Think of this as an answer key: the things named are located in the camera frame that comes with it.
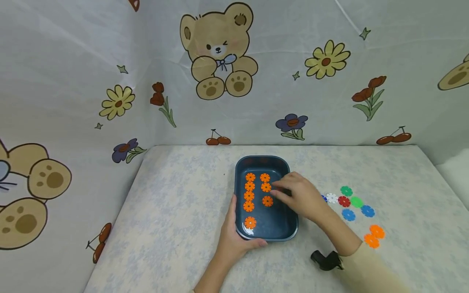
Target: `beige sleeve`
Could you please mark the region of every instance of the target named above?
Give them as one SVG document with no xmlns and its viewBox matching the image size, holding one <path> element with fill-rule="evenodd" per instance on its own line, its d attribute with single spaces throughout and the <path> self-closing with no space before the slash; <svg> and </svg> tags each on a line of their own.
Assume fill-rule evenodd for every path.
<svg viewBox="0 0 469 293">
<path fill-rule="evenodd" d="M 341 256 L 343 270 L 334 270 L 357 293 L 409 293 L 379 255 L 362 243 L 351 256 Z"/>
</svg>

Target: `blue plastic snowflake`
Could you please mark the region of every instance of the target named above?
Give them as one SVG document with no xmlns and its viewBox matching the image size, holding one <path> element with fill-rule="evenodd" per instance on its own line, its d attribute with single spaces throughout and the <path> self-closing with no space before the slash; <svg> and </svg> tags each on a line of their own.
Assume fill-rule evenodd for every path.
<svg viewBox="0 0 469 293">
<path fill-rule="evenodd" d="M 344 217 L 344 219 L 350 222 L 355 220 L 355 213 L 350 209 L 343 209 L 342 216 Z"/>
<path fill-rule="evenodd" d="M 372 218 L 375 216 L 375 210 L 370 207 L 369 205 L 364 205 L 362 207 L 362 213 L 366 216 L 366 217 L 369 217 L 369 218 Z"/>
</svg>

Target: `dark blue tray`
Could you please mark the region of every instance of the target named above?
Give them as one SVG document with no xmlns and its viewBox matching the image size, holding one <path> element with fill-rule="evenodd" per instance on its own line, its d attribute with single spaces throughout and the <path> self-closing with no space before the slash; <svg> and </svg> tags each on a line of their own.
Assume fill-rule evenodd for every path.
<svg viewBox="0 0 469 293">
<path fill-rule="evenodd" d="M 243 205 L 246 201 L 244 193 L 246 189 L 244 184 L 247 182 L 246 174 L 253 173 L 256 176 L 254 180 L 254 210 L 247 212 Z M 287 205 L 261 190 L 260 175 L 267 173 L 270 175 L 269 183 L 280 180 L 283 176 L 290 173 L 288 164 L 276 156 L 247 156 L 238 161 L 234 177 L 234 194 L 236 201 L 236 230 L 245 239 L 262 238 L 266 241 L 287 241 L 292 239 L 298 231 L 298 215 Z M 262 204 L 262 198 L 270 195 L 273 199 L 273 205 L 266 207 Z M 256 219 L 256 227 L 247 229 L 244 221 L 247 217 Z"/>
</svg>

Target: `black object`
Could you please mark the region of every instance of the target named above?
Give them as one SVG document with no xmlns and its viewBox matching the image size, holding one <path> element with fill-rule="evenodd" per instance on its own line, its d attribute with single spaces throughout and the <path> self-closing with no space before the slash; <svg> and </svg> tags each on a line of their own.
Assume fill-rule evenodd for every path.
<svg viewBox="0 0 469 293">
<path fill-rule="evenodd" d="M 332 251 L 327 257 L 324 257 L 319 250 L 316 250 L 311 254 L 311 260 L 317 263 L 322 270 L 332 270 L 335 268 L 343 270 L 339 254 L 335 251 Z"/>
</svg>

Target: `yellow flower illustration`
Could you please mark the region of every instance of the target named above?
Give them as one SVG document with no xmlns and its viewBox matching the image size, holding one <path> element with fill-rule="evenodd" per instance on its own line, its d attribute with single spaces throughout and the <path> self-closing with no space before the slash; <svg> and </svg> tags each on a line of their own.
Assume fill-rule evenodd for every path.
<svg viewBox="0 0 469 293">
<path fill-rule="evenodd" d="M 116 85 L 114 90 L 107 89 L 107 96 L 111 100 L 104 100 L 101 104 L 104 108 L 99 112 L 100 116 L 107 116 L 108 120 L 114 119 L 114 117 L 122 116 L 125 113 L 125 110 L 132 108 L 132 101 L 135 99 L 135 95 L 132 94 L 132 89 L 128 86 L 122 90 L 120 85 Z"/>
<path fill-rule="evenodd" d="M 306 75 L 316 75 L 317 79 L 321 79 L 325 75 L 334 76 L 336 70 L 344 69 L 347 65 L 345 60 L 350 57 L 350 51 L 343 51 L 344 48 L 344 43 L 334 46 L 334 42 L 328 40 L 324 51 L 319 47 L 314 49 L 313 58 L 308 58 L 304 62 L 306 67 L 310 67 Z"/>
</svg>

